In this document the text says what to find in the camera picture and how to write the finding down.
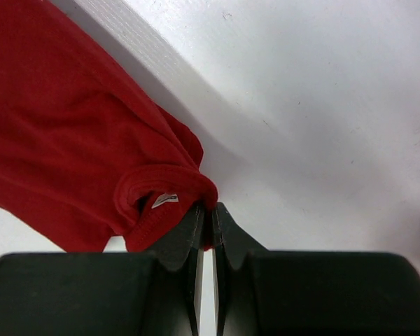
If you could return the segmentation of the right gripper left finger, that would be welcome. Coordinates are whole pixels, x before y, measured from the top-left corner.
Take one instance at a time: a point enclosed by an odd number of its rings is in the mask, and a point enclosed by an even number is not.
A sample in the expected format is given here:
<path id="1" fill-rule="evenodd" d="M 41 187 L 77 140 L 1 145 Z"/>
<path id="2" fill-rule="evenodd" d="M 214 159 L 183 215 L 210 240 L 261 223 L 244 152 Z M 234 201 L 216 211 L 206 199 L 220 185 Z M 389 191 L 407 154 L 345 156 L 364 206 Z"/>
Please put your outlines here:
<path id="1" fill-rule="evenodd" d="M 140 253 L 0 257 L 0 335 L 197 335 L 205 212 Z"/>

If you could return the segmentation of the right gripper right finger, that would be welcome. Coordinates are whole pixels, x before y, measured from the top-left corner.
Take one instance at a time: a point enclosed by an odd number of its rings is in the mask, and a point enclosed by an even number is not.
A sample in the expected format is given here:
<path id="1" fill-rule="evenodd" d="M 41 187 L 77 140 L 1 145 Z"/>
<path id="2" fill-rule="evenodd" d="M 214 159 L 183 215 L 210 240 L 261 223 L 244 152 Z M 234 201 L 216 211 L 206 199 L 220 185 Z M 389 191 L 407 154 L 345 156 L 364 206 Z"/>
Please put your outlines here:
<path id="1" fill-rule="evenodd" d="M 420 335 L 420 276 L 392 253 L 270 251 L 213 210 L 218 335 Z"/>

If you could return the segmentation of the dark red t-shirt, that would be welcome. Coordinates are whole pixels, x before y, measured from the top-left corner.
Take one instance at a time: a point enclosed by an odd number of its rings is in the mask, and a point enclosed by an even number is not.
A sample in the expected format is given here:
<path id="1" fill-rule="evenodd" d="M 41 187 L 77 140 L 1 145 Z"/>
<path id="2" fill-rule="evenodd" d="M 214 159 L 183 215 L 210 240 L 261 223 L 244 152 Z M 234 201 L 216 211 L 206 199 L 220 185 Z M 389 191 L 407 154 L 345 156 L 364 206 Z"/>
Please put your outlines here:
<path id="1" fill-rule="evenodd" d="M 198 138 L 49 1 L 0 1 L 0 208 L 68 252 L 154 244 L 218 192 Z"/>

